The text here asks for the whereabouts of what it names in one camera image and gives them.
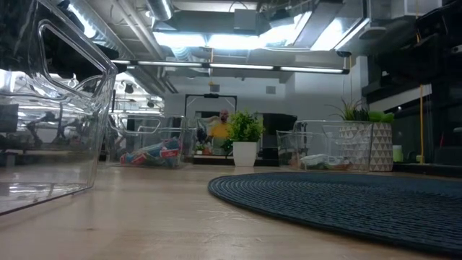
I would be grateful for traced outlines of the person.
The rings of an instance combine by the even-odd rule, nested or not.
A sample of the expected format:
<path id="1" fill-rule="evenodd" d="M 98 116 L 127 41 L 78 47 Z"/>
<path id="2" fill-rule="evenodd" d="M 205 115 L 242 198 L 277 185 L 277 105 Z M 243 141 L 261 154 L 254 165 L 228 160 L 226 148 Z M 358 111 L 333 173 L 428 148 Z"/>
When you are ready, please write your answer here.
<path id="1" fill-rule="evenodd" d="M 220 155 L 224 152 L 222 145 L 226 142 L 226 140 L 229 137 L 228 118 L 229 111 L 226 109 L 222 109 L 219 112 L 218 116 L 212 116 L 206 119 L 206 122 L 212 125 L 212 127 L 209 130 L 206 141 L 211 143 L 213 155 Z"/>

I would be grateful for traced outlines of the blue granola bar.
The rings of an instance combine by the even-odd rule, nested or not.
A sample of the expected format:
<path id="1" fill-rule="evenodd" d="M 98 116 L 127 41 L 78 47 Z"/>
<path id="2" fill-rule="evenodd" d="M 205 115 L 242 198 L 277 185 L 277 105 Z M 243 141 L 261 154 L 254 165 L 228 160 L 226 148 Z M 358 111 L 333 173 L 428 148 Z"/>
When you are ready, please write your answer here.
<path id="1" fill-rule="evenodd" d="M 177 139 L 168 139 L 158 144 L 143 147 L 141 150 L 152 157 L 169 158 L 178 156 L 181 145 Z"/>
<path id="2" fill-rule="evenodd" d="M 146 164 L 146 161 L 146 152 L 125 153 L 119 159 L 120 164 L 128 166 L 143 166 Z"/>

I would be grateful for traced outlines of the green silver granola bar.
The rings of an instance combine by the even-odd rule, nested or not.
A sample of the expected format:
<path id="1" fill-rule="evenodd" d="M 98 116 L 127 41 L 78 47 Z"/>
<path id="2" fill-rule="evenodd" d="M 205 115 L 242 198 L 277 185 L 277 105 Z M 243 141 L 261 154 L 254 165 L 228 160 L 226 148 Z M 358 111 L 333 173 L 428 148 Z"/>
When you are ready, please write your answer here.
<path id="1" fill-rule="evenodd" d="M 300 159 L 300 166 L 305 170 L 329 170 L 338 164 L 337 157 L 325 154 L 308 155 Z"/>
<path id="2" fill-rule="evenodd" d="M 348 170 L 352 164 L 348 160 L 336 160 L 336 161 L 328 161 L 326 163 L 326 168 L 328 170 Z"/>

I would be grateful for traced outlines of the bright ceiling light panel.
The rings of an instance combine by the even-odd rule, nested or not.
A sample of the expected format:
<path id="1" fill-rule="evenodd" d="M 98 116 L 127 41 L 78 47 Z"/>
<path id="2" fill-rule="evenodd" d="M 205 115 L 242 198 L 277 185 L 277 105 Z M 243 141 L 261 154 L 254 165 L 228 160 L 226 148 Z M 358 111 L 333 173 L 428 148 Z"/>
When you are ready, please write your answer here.
<path id="1" fill-rule="evenodd" d="M 312 51 L 339 50 L 370 22 L 369 18 L 337 17 L 310 47 Z"/>
<path id="2" fill-rule="evenodd" d="M 295 44 L 311 14 L 267 18 L 257 12 L 255 31 L 237 31 L 233 29 L 234 12 L 179 11 L 167 21 L 154 22 L 152 32 L 161 46 L 171 48 L 285 48 Z"/>

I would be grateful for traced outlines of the leafy plant in white pot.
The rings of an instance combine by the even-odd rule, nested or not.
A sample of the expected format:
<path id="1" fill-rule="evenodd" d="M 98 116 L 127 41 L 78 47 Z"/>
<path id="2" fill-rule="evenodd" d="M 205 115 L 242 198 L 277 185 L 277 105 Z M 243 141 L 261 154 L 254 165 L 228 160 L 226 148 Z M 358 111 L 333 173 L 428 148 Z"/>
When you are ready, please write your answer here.
<path id="1" fill-rule="evenodd" d="M 263 119 L 256 114 L 236 111 L 230 116 L 227 127 L 232 142 L 232 157 L 236 167 L 253 167 L 257 158 L 257 145 L 264 132 Z"/>

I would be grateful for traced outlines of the gray ceiling box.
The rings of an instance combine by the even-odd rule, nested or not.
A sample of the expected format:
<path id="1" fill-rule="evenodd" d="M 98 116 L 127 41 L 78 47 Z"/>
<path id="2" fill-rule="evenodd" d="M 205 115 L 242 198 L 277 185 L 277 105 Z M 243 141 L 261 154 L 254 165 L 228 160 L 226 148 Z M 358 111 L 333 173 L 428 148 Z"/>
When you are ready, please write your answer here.
<path id="1" fill-rule="evenodd" d="M 234 26 L 237 31 L 255 31 L 257 22 L 257 12 L 252 9 L 235 9 Z"/>

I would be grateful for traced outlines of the black aluminium table frame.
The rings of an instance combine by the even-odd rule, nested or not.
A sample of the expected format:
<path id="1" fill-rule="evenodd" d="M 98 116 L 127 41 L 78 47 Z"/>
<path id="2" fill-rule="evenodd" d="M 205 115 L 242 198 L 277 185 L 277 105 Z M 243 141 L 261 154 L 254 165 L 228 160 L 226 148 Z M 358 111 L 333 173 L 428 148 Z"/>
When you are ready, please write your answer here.
<path id="1" fill-rule="evenodd" d="M 232 157 L 214 155 L 194 155 L 188 161 L 195 165 L 235 165 Z M 462 166 L 453 165 L 396 163 L 393 172 L 462 179 Z"/>

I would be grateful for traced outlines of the long tube ceiling light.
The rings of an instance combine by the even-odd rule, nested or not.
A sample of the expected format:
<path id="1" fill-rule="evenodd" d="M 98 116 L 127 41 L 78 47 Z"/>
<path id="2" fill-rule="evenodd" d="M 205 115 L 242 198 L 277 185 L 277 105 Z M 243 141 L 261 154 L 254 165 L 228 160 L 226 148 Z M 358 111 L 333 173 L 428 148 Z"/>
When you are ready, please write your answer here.
<path id="1" fill-rule="evenodd" d="M 314 74 L 348 74 L 350 69 L 336 69 L 327 67 L 313 66 L 275 66 L 260 64 L 226 64 L 216 62 L 187 62 L 187 61 L 137 61 L 137 60 L 112 60 L 114 64 L 128 66 L 166 66 L 193 69 L 242 69 L 272 72 L 295 72 L 295 73 L 314 73 Z"/>

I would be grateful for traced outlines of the black background frame rig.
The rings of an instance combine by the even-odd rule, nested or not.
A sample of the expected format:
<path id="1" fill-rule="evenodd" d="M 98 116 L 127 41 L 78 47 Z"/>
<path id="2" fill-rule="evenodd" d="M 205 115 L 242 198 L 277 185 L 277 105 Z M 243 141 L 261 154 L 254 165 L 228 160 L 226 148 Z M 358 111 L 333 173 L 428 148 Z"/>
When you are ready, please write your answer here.
<path id="1" fill-rule="evenodd" d="M 217 120 L 222 112 L 237 110 L 237 96 L 208 94 L 186 94 L 183 115 L 188 119 Z"/>

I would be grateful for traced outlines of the black background cabinet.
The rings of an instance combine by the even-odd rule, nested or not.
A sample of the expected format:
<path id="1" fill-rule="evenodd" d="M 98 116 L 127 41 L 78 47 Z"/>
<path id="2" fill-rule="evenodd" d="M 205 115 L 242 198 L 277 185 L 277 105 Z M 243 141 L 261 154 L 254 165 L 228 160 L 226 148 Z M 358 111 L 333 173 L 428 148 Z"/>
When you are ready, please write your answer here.
<path id="1" fill-rule="evenodd" d="M 264 160 L 277 160 L 277 131 L 291 131 L 297 116 L 282 113 L 263 113 L 263 135 L 259 155 Z"/>

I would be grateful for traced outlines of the clear plastic bin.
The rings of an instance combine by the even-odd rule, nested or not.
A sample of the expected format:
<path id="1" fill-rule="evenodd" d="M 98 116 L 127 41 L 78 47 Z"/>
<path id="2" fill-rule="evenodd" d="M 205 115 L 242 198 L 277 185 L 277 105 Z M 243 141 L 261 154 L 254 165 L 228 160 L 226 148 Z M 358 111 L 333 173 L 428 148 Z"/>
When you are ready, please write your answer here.
<path id="1" fill-rule="evenodd" d="M 118 74 L 117 51 L 93 43 L 71 0 L 29 0 L 19 33 L 4 42 L 23 71 L 0 70 L 0 215 L 89 189 Z M 54 74 L 45 36 L 96 67 L 82 81 Z"/>
<path id="2" fill-rule="evenodd" d="M 325 154 L 348 160 L 342 151 L 340 127 L 343 121 L 296 121 L 291 131 L 278 131 L 277 149 L 280 165 L 304 171 L 300 166 L 300 159 L 308 155 Z M 367 172 L 353 169 L 353 163 L 348 170 L 327 170 L 339 172 Z"/>
<path id="3" fill-rule="evenodd" d="M 106 163 L 132 168 L 178 168 L 185 152 L 186 119 L 183 116 L 152 113 L 111 113 L 105 137 Z M 177 139 L 181 145 L 178 156 L 161 158 L 147 154 L 143 166 L 122 165 L 121 155 L 143 152 L 143 147 Z"/>

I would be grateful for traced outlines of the round dark blue woven placemat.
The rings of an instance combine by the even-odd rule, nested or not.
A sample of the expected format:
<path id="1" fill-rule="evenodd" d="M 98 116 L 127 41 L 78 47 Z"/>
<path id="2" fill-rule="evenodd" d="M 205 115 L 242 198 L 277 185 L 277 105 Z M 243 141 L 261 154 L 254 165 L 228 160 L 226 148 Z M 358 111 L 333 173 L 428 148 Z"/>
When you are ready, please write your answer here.
<path id="1" fill-rule="evenodd" d="M 462 181 L 270 172 L 220 176 L 207 189 L 287 222 L 462 260 Z"/>

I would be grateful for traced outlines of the round silver air duct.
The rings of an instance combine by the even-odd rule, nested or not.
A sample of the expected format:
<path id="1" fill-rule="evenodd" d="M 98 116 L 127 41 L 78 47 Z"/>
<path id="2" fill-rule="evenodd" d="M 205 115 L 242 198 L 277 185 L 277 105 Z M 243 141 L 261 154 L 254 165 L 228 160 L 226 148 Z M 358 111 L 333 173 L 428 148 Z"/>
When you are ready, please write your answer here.
<path id="1" fill-rule="evenodd" d="M 158 21 L 167 21 L 173 17 L 174 6 L 171 0 L 146 0 L 151 15 Z"/>

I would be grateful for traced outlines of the succulent in triangle-patterned pot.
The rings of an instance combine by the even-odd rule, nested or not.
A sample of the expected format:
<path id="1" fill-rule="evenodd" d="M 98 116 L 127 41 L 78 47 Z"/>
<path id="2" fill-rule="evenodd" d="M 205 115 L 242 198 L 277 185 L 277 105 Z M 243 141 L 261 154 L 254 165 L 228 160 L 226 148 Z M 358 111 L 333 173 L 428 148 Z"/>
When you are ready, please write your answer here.
<path id="1" fill-rule="evenodd" d="M 336 107 L 343 125 L 342 151 L 358 171 L 389 172 L 393 168 L 393 113 L 368 110 L 360 101 L 342 100 Z"/>

